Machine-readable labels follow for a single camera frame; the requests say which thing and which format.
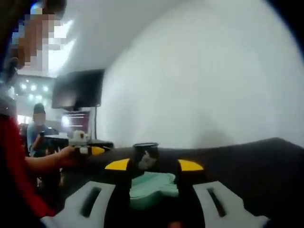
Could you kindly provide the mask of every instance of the television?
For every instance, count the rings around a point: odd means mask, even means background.
[[[52,108],[76,111],[82,107],[100,106],[104,72],[104,69],[97,69],[58,76],[53,89]]]

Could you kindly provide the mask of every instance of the yellow part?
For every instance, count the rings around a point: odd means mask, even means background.
[[[104,153],[105,150],[103,148],[97,147],[97,146],[92,146],[92,155],[98,155],[101,153]]]
[[[114,161],[110,164],[108,164],[105,169],[106,170],[127,170],[127,164],[129,162],[129,158],[127,159],[122,159],[119,161]]]
[[[193,161],[187,161],[187,160],[181,160],[179,159],[181,171],[197,171],[197,170],[204,170],[204,168],[193,162]]]

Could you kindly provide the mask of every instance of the white ceiling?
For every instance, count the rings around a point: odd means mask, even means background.
[[[55,77],[76,70],[106,68],[147,25],[181,1],[67,0],[62,22],[73,22],[64,40],[75,42],[71,51],[62,51],[52,60],[48,60],[48,52],[40,51],[19,73]],[[48,64],[63,66],[50,73]]]

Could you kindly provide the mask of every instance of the red shirt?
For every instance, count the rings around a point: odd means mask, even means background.
[[[17,125],[8,117],[0,117],[0,129],[0,144],[3,148],[4,159],[8,172],[14,177],[18,191],[36,216],[39,218],[54,216],[54,211],[35,193],[33,177],[27,169]]]

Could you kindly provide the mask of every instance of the black table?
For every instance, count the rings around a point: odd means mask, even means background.
[[[52,141],[52,144],[55,146],[55,148],[59,147],[60,149],[62,149],[64,147],[68,146],[69,138],[67,136],[55,134],[55,135],[46,135],[45,138],[50,139]],[[98,140],[98,139],[88,140],[87,145],[114,148],[114,144],[112,142]]]

